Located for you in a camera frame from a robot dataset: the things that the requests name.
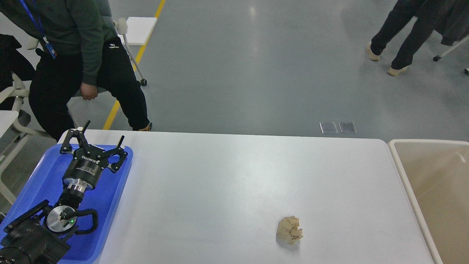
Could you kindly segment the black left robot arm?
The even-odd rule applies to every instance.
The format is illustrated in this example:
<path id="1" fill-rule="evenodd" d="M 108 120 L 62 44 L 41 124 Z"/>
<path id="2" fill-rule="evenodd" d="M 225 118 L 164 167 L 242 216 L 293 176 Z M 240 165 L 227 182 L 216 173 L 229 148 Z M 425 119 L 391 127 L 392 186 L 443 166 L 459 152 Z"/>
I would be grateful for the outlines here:
<path id="1" fill-rule="evenodd" d="M 85 193 L 95 190 L 103 172 L 122 169 L 128 152 L 122 145 L 114 148 L 90 144 L 84 127 L 67 131 L 60 154 L 70 158 L 62 176 L 62 193 L 57 202 L 44 199 L 8 223 L 1 240 L 2 264 L 57 264 L 72 248 L 69 239 L 89 235 L 99 229 L 95 205 L 82 207 Z"/>

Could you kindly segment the person's hand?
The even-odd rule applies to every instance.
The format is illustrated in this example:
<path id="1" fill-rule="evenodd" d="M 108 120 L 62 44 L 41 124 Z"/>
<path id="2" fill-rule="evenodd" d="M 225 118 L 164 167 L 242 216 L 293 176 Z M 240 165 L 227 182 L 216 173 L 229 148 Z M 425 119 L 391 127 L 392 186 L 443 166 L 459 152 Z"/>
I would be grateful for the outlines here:
<path id="1" fill-rule="evenodd" d="M 89 85 L 83 82 L 80 85 L 80 93 L 84 100 L 94 100 L 98 97 L 98 88 L 96 85 Z"/>

